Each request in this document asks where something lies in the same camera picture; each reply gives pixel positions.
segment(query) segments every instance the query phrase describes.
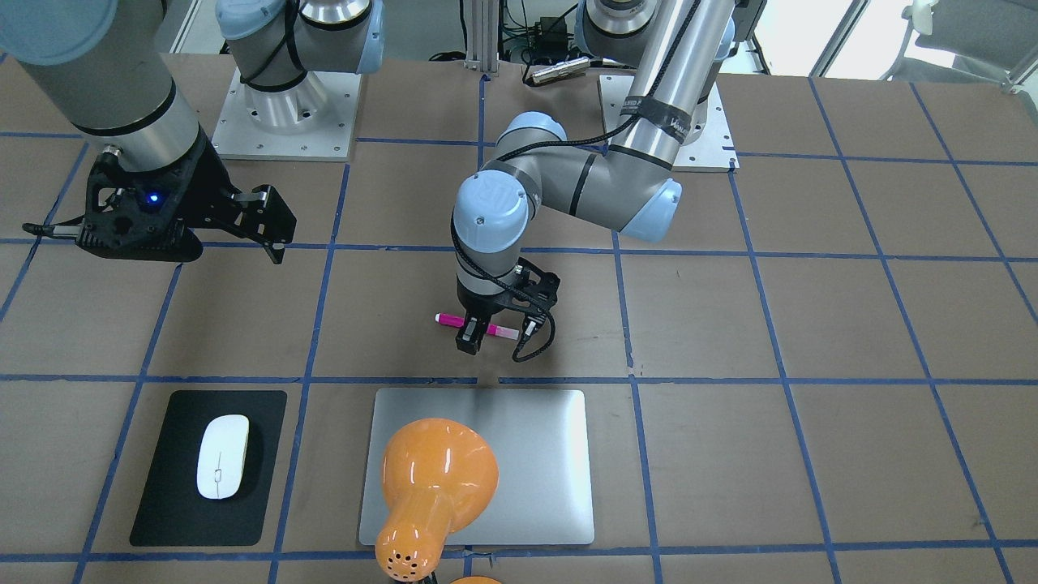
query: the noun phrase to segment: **white mounting plate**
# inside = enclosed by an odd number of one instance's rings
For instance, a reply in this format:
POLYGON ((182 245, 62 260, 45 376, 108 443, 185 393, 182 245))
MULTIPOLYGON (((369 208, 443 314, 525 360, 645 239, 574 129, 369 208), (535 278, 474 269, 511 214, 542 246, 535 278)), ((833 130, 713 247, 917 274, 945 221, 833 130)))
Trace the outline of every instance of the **white mounting plate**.
POLYGON ((227 98, 213 133, 213 147, 229 160, 329 160, 345 162, 353 143, 360 98, 360 75, 317 73, 331 99, 318 127, 301 134, 273 134, 264 130, 244 103, 240 74, 235 69, 227 98))
MULTIPOLYGON (((602 121, 608 132, 620 124, 620 109, 631 89, 634 78, 629 75, 601 75, 598 78, 602 98, 602 121)), ((710 89, 707 122, 694 142, 681 146, 674 169, 679 172, 728 172, 732 164, 739 167, 732 131, 728 127, 725 106, 720 103, 717 85, 710 89)))
POLYGON ((389 517, 382 498, 385 447, 397 430, 422 418, 475 430, 500 472, 490 506, 448 537, 448 546, 582 546, 595 539, 582 392, 382 388, 375 396, 360 505, 361 545, 374 546, 389 517))

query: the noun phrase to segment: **pink marker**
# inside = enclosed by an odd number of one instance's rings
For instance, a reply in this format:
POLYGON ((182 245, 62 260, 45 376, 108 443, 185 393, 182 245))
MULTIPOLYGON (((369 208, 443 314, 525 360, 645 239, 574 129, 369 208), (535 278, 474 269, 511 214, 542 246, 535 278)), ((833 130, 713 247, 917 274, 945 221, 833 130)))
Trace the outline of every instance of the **pink marker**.
MULTIPOLYGON (((439 323, 440 325, 443 325, 445 327, 453 327, 455 329, 461 329, 462 327, 465 326, 464 318, 445 313, 436 313, 436 323, 439 323)), ((516 331, 515 329, 497 327, 496 325, 491 325, 487 327, 487 334, 493 337, 512 339, 513 341, 519 338, 519 332, 516 331)))

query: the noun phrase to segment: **orange round object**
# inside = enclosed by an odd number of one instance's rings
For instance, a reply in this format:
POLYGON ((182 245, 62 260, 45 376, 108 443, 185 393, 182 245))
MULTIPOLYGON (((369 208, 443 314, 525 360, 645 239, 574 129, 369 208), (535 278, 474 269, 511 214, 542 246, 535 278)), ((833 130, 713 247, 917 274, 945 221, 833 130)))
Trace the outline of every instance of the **orange round object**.
POLYGON ((486 576, 469 576, 468 578, 455 580, 450 584, 501 584, 501 583, 494 580, 493 578, 487 578, 486 576))
POLYGON ((497 460, 471 428, 427 418, 401 428, 382 457, 382 495, 389 519, 375 559, 398 582, 436 569, 447 536, 468 526, 497 490, 497 460))

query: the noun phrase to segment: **white computer mouse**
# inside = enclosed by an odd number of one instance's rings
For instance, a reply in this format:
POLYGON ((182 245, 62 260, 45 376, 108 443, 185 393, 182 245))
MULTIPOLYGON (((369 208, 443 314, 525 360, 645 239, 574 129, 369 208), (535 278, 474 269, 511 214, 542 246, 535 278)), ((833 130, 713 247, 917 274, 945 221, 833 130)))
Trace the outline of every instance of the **white computer mouse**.
POLYGON ((249 444, 249 419, 231 414, 206 426, 198 449, 195 484, 206 499, 226 499, 238 493, 249 444))

